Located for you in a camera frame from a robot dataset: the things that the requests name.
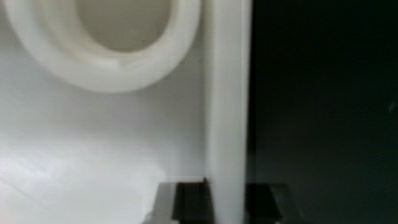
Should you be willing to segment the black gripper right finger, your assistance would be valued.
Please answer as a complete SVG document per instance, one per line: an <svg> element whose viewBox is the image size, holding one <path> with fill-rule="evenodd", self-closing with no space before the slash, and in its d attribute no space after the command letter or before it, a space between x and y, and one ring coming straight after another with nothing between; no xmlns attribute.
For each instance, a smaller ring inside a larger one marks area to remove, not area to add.
<svg viewBox="0 0 398 224"><path fill-rule="evenodd" d="M285 184L251 183L245 186L245 224L286 224L288 187Z"/></svg>

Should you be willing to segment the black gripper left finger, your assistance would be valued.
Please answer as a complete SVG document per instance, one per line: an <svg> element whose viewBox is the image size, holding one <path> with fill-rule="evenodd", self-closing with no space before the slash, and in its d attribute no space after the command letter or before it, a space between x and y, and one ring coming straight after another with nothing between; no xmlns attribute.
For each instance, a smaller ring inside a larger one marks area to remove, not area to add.
<svg viewBox="0 0 398 224"><path fill-rule="evenodd" d="M158 184L155 203L141 224L215 224L206 178Z"/></svg>

